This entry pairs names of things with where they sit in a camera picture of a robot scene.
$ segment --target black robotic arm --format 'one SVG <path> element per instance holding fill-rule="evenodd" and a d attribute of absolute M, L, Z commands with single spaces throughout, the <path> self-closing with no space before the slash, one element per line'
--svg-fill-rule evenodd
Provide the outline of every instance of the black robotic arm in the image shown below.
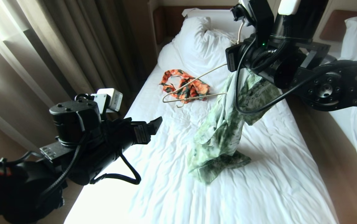
<path fill-rule="evenodd" d="M 0 215 L 5 220 L 33 223 L 61 207 L 67 178 L 80 185 L 104 178 L 140 183 L 140 175 L 123 152 L 132 145 L 149 143 L 162 118 L 150 123 L 133 122 L 131 118 L 108 120 L 106 113 L 119 109 L 121 97 L 116 90 L 107 89 L 104 94 L 78 95 L 73 101 L 53 106 L 50 113 L 58 141 L 41 147 L 42 155 L 28 152 L 16 161 L 0 160 Z M 27 161 L 30 155 L 39 160 Z M 96 178 L 119 157 L 133 172 L 134 179 L 121 174 Z"/>
<path fill-rule="evenodd" d="M 334 59 L 323 64 L 330 46 L 312 40 L 327 3 L 328 0 L 282 0 L 280 11 L 286 15 L 278 14 L 275 23 L 267 0 L 240 0 L 231 9 L 234 20 L 247 20 L 246 24 L 256 28 L 242 43 L 226 49 L 228 69 L 237 72 L 236 94 L 242 68 L 263 77 L 261 82 L 288 89 L 253 111 L 243 111 L 236 96 L 235 107 L 240 113 L 261 112 L 289 94 L 298 95 L 321 111 L 357 106 L 357 61 Z"/>

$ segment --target headboard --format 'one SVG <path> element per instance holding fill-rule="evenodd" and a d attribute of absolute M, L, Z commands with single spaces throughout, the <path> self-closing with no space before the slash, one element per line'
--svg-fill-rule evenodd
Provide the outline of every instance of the headboard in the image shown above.
<path fill-rule="evenodd" d="M 232 6 L 160 6 L 153 11 L 156 43 L 160 44 L 165 37 L 175 37 L 184 22 L 182 12 L 187 8 L 230 9 Z"/>
<path fill-rule="evenodd" d="M 342 42 L 346 34 L 345 20 L 357 17 L 357 12 L 347 10 L 334 10 L 328 19 L 319 38 L 321 40 Z"/>

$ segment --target wire hanger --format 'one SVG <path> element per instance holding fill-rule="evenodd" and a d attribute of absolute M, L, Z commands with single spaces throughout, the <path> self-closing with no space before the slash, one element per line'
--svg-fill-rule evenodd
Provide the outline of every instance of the wire hanger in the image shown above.
<path fill-rule="evenodd" d="M 183 85 L 183 86 L 180 87 L 179 89 L 177 89 L 177 90 L 175 90 L 175 91 L 173 91 L 173 92 L 170 92 L 170 93 L 166 94 L 166 95 L 162 98 L 162 102 L 164 102 L 164 103 L 170 103 L 170 102 L 183 101 L 183 104 L 182 104 L 181 106 L 177 106 L 177 105 L 176 105 L 177 108 L 182 108 L 182 107 L 184 106 L 184 104 L 185 104 L 185 101 L 187 101 L 187 100 L 194 100 L 194 99 L 199 99 L 199 98 L 208 98 L 208 97 L 211 97 L 211 96 L 218 96 L 218 95 L 227 94 L 227 93 L 225 92 L 225 93 L 211 94 L 211 95 L 205 95 L 205 96 L 196 96 L 196 97 L 184 98 L 184 99 L 179 99 L 179 100 L 169 100 L 169 101 L 165 101 L 166 96 L 171 95 L 171 94 L 174 94 L 174 93 L 176 93 L 176 92 L 182 90 L 184 87 L 186 87 L 187 85 L 190 85 L 192 82 L 194 82 L 194 81 L 196 81 L 196 80 L 202 78 L 203 76 L 205 76 L 205 75 L 211 73 L 212 71 L 217 70 L 217 69 L 219 69 L 219 68 L 221 68 L 221 67 L 223 67 L 223 66 L 225 66 L 225 65 L 227 65 L 227 64 L 220 65 L 219 67 L 214 68 L 213 70 L 206 72 L 205 74 L 201 75 L 200 77 L 194 78 L 192 81 L 190 81 L 190 82 L 188 82 L 187 84 Z"/>

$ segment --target beige curtain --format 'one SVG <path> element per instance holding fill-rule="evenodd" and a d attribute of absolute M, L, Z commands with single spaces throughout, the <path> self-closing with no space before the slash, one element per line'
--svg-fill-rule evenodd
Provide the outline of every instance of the beige curtain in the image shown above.
<path fill-rule="evenodd" d="M 122 113 L 147 76 L 121 0 L 18 0 L 76 93 L 116 88 Z"/>
<path fill-rule="evenodd" d="M 143 69 L 123 0 L 0 0 L 0 157 L 53 143 L 48 109 L 116 88 L 124 115 Z"/>
<path fill-rule="evenodd" d="M 0 0 L 0 156 L 8 159 L 54 142 L 48 109 L 70 99 L 30 32 L 18 4 Z"/>

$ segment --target white bed sheet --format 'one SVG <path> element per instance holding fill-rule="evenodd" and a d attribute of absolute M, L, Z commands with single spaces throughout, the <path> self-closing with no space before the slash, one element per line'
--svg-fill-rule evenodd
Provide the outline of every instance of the white bed sheet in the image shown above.
<path fill-rule="evenodd" d="M 213 87 L 212 93 L 223 85 L 226 70 L 202 79 Z M 186 170 L 186 154 L 216 99 L 197 100 L 184 108 L 164 104 L 158 85 L 163 73 L 157 65 L 127 114 L 134 121 L 147 122 L 163 116 L 148 145 L 132 146 L 124 153 L 140 173 L 140 185 L 102 180 L 85 186 L 66 224 L 338 223 L 317 165 L 285 101 L 254 126 L 244 126 L 238 150 L 252 163 L 223 170 L 209 186 L 194 180 Z M 133 176 L 121 159 L 104 172 Z"/>

